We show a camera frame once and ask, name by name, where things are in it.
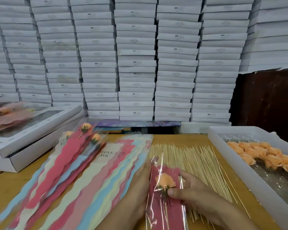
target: hand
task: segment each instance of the hand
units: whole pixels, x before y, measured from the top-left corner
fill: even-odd
[[[180,175],[186,181],[184,189],[169,189],[168,195],[182,200],[186,206],[203,214],[211,222],[222,226],[221,211],[231,204],[198,177],[183,170]]]
[[[124,198],[129,200],[134,208],[134,218],[140,220],[145,213],[147,195],[150,185],[151,160],[147,159],[144,165],[133,175],[130,186]]]

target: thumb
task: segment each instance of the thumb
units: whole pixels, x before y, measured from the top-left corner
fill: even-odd
[[[171,198],[188,201],[192,198],[192,191],[190,189],[169,189],[167,194]]]

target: wooden table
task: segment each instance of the wooden table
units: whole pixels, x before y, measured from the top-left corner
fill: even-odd
[[[118,138],[123,135],[109,135],[109,142],[115,142]],[[247,189],[244,183],[239,179],[239,177],[235,174],[235,172],[231,169],[231,167],[227,164],[225,159],[221,156],[221,154],[217,151],[217,149],[211,144],[208,140],[207,135],[201,134],[181,134],[181,135],[154,135],[153,144],[165,143],[165,144],[174,144],[177,147],[182,146],[212,146],[216,157],[218,158],[220,164],[224,168],[227,176],[229,177],[234,189],[238,193],[240,199],[248,210],[252,220],[261,228],[261,229],[269,229],[269,230],[280,230],[277,224],[272,220],[269,214],[265,211],[265,209],[258,203],[252,193]],[[49,154],[51,152],[46,153],[41,158],[33,162],[30,166],[26,167],[18,174],[14,173],[1,173],[0,174],[0,212],[8,205],[8,203],[20,192],[21,188],[29,181],[33,175],[33,173],[42,165],[43,162],[46,161]],[[61,197],[56,200],[49,210],[36,222],[35,226],[32,229],[38,229],[42,223],[45,221],[48,214],[58,206],[62,197],[71,189],[72,185],[61,195]],[[208,226],[207,224],[203,224],[201,221],[192,222],[191,219],[188,219],[189,229],[190,230],[206,230],[212,229],[212,226]],[[136,229],[144,230],[145,223],[144,220],[138,224]]]

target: stack of wrapping paper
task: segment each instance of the stack of wrapping paper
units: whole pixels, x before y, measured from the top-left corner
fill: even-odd
[[[94,135],[92,131],[76,131],[67,139],[63,136],[55,152],[0,214],[0,222],[20,204],[8,229],[30,229],[84,170],[72,189],[39,227],[45,230],[95,229],[127,192],[134,173],[145,162],[153,136],[125,136],[116,143],[107,143],[98,151],[102,140],[101,143],[86,145],[86,138],[92,138],[90,135]],[[69,144],[69,151],[82,152],[78,156],[73,157],[72,153],[63,150],[71,138],[73,141],[83,139],[78,146],[83,143],[86,145],[71,149]]]

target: table surface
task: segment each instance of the table surface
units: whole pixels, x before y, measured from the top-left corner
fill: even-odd
[[[123,135],[108,135],[108,142],[115,142],[118,138]],[[235,191],[238,193],[241,201],[246,207],[248,213],[250,214],[251,219],[261,228],[261,229],[269,229],[269,230],[280,230],[277,224],[272,220],[270,215],[265,211],[265,209],[258,203],[253,194],[247,189],[244,183],[239,179],[236,173],[232,170],[229,164],[225,161],[225,159],[221,156],[221,154],[217,151],[217,149],[212,145],[212,143],[207,138],[205,134],[181,134],[181,135],[154,135],[153,144],[174,144],[177,147],[187,146],[212,146],[216,157],[219,160],[221,166],[224,168],[229,180],[231,181]],[[0,174],[0,212],[4,210],[4,208],[8,205],[8,203],[20,192],[22,187],[31,179],[33,173],[40,168],[43,162],[46,161],[49,154],[48,152],[44,154],[42,157],[37,159],[31,165],[20,171],[19,173],[7,173],[3,172]],[[58,206],[62,197],[72,188],[70,185],[67,190],[57,199],[48,211],[36,222],[32,229],[39,229],[39,227],[43,224],[48,214]],[[237,205],[243,212],[245,212],[243,206],[240,204]],[[0,229],[4,229],[6,224],[11,221],[7,219]],[[189,230],[206,230],[213,229],[212,226],[208,226],[207,223],[203,224],[201,221],[192,222],[191,218],[188,216],[188,225]],[[145,220],[142,220],[135,229],[145,230]]]

